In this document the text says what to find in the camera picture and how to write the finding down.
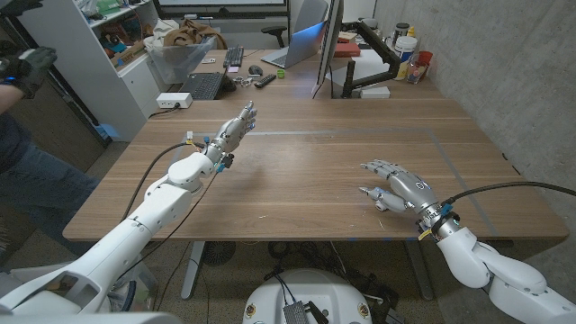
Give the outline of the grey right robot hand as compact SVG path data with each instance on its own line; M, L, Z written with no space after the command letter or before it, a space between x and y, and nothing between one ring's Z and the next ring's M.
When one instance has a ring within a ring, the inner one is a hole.
M405 212L412 209L423 218L435 218L440 215L438 199L430 186L418 175L402 166L385 160L374 160L361 165L390 183L392 193L379 187L369 189L360 187L361 192L375 201L380 212L387 210Z

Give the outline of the person's right gloved hand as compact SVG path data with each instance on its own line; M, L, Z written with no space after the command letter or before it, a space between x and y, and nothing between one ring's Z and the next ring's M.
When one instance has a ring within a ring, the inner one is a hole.
M48 47L27 49L18 57L1 58L1 84L15 86L26 99L32 99L57 58L56 50Z

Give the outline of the person's left gloved hand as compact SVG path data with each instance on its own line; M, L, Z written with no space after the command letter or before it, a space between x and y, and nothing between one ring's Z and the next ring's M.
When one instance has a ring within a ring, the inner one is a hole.
M20 16L24 12L42 7L42 0L0 0L1 15Z

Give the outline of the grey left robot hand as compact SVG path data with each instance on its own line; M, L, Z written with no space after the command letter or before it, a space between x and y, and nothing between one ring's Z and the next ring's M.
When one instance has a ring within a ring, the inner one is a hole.
M214 164L228 153L235 150L244 136L255 128L257 110L254 103L249 101L240 111L239 115L221 125L220 129L202 151Z

